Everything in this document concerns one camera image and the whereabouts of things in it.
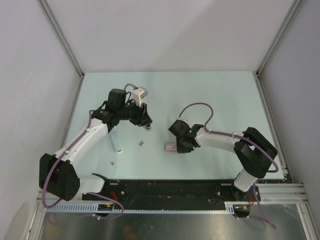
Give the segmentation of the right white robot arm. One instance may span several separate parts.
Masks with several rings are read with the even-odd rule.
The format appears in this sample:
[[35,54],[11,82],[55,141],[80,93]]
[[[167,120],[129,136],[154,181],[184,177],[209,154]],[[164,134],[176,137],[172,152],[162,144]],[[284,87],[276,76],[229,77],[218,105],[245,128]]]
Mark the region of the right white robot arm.
[[168,131],[176,139],[177,152],[186,154],[195,148],[216,148],[234,153],[242,170],[230,187],[231,196],[242,201],[259,179],[263,179],[275,164],[277,149],[256,129],[248,127],[241,133],[209,130],[202,124],[191,125],[177,118]]

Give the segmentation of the red staple box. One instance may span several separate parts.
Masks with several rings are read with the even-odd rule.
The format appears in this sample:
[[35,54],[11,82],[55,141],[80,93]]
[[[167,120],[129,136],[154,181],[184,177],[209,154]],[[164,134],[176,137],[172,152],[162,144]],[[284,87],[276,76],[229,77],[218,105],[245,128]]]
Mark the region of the red staple box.
[[164,151],[165,152],[177,152],[178,147],[176,143],[165,143],[164,144]]

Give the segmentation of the beige black stapler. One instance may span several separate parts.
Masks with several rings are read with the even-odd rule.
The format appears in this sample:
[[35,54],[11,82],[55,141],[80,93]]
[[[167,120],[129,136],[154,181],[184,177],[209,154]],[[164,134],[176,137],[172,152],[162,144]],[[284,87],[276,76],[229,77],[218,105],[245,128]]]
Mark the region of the beige black stapler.
[[143,126],[143,128],[147,131],[150,132],[152,130],[152,125],[150,123],[147,123]]

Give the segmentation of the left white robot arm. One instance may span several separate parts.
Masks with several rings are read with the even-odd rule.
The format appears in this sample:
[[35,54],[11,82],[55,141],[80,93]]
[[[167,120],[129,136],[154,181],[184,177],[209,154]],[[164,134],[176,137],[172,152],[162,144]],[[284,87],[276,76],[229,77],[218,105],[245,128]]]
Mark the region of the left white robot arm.
[[64,201],[77,194],[93,193],[98,199],[110,196],[111,188],[106,178],[97,173],[80,175],[77,168],[88,151],[111,132],[121,121],[151,130],[152,119],[143,98],[148,94],[143,87],[131,92],[113,88],[108,99],[96,110],[89,111],[84,129],[67,145],[54,154],[45,153],[39,160],[39,187]]

